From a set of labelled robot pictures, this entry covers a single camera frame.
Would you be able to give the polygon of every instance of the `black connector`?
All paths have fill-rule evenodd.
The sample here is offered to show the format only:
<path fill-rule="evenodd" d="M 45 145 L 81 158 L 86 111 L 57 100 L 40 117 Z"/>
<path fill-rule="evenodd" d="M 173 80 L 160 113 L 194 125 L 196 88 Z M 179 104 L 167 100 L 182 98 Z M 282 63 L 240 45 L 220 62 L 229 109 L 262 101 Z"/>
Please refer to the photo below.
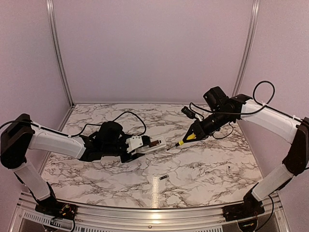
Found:
<path fill-rule="evenodd" d="M 196 118 L 195 113 L 186 106 L 182 109 L 182 112 L 190 119 Z"/>

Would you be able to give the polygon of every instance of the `pink wall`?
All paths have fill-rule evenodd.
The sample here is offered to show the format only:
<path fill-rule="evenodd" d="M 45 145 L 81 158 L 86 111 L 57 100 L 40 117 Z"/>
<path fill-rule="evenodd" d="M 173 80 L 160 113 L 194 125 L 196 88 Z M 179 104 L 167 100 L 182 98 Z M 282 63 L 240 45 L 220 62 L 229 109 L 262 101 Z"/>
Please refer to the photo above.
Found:
<path fill-rule="evenodd" d="M 76 102 L 203 102 L 232 93 L 249 28 L 248 0 L 55 0 Z"/>
<path fill-rule="evenodd" d="M 44 0 L 0 3 L 0 124 L 25 112 L 57 128 L 69 106 L 60 80 Z M 27 157 L 39 167 L 45 153 Z M 22 185 L 0 165 L 0 231 L 7 231 Z"/>
<path fill-rule="evenodd" d="M 240 93 L 252 94 L 261 80 L 276 86 L 271 106 L 299 117 L 309 116 L 309 3 L 306 0 L 262 0 L 258 27 Z M 261 88 L 266 101 L 270 89 Z M 252 124 L 241 124 L 263 173 L 268 174 L 287 155 L 289 145 Z M 309 228 L 309 171 L 280 191 L 292 232 Z"/>

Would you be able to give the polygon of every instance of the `screwdriver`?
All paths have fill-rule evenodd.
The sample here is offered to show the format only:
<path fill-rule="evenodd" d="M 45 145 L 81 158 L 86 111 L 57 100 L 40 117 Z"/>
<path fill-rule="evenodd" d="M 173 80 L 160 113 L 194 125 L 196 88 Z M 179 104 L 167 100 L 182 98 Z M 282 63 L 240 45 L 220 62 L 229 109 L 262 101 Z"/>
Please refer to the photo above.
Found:
<path fill-rule="evenodd" d="M 195 139 L 195 138 L 196 138 L 196 136 L 195 136 L 195 134 L 193 133 L 193 134 L 190 134 L 190 135 L 187 137 L 187 140 L 191 140 L 191 139 Z M 172 146 L 172 147 L 170 147 L 169 149 L 167 149 L 167 151 L 171 150 L 171 149 L 174 148 L 174 147 L 181 146 L 181 145 L 183 145 L 183 144 L 184 144 L 184 141 L 181 140 L 181 141 L 179 141 L 178 143 L 176 143 L 174 146 Z"/>

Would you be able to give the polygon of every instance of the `vertical metal pole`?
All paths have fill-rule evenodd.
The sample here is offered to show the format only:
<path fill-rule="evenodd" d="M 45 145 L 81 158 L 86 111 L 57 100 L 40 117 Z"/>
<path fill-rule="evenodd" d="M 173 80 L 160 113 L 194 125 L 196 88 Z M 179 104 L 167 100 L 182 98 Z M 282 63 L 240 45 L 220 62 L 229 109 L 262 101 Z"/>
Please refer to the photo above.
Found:
<path fill-rule="evenodd" d="M 247 36 L 247 41 L 246 41 L 246 46 L 245 50 L 243 53 L 241 65 L 239 68 L 239 72 L 237 75 L 236 83 L 234 86 L 233 94 L 232 96 L 235 96 L 238 94 L 243 77 L 246 72 L 246 67 L 248 63 L 248 58 L 250 51 L 252 49 L 253 45 L 253 39 L 256 31 L 256 24 L 257 24 L 257 17 L 259 13 L 259 7 L 260 7 L 260 0 L 253 0 L 253 5 L 252 5 L 252 12 L 251 12 L 251 19 L 250 19 L 250 25 L 249 25 L 249 31 L 248 31 L 248 36 Z"/>
<path fill-rule="evenodd" d="M 58 40 L 58 35 L 57 35 L 57 29 L 56 29 L 56 20 L 55 20 L 55 11 L 54 11 L 54 1 L 53 0 L 46 0 L 46 5 L 47 5 L 47 12 L 49 16 L 49 24 L 50 24 L 50 29 L 52 33 L 52 39 L 53 39 L 53 44 L 54 44 L 54 50 L 56 54 L 56 59 L 60 71 L 60 76 L 61 76 L 61 81 L 62 85 L 66 94 L 67 101 L 70 105 L 70 107 L 74 106 L 74 102 L 72 99 L 71 91 L 69 88 L 69 83 L 67 80 L 66 72 L 64 69 L 62 57 L 61 57 L 61 52 L 60 52 L 60 46 L 59 46 L 59 40 Z"/>

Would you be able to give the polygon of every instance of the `marble table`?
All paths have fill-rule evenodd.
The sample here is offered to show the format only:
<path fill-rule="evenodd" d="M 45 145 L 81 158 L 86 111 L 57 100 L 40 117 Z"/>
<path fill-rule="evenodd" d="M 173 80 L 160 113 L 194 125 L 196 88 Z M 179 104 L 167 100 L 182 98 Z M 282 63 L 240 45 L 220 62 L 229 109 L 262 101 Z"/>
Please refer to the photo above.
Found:
<path fill-rule="evenodd" d="M 163 135 L 168 145 L 181 140 L 193 120 L 181 113 L 178 104 L 80 104 L 64 128 L 65 133 L 78 133 L 85 123 L 113 120 L 124 111 L 138 114 L 147 125 L 146 135 Z M 132 115 L 117 120 L 124 131 L 143 131 Z M 180 148 L 155 151 L 129 163 L 118 157 L 103 157 L 82 162 L 51 154 L 43 178 L 57 198 L 80 203 L 144 208 L 179 208 L 230 203 L 262 179 L 249 145 L 237 124 L 225 139 L 212 137 L 184 144 Z M 84 131 L 90 135 L 98 127 Z M 231 131 L 224 126 L 216 132 L 223 137 Z"/>

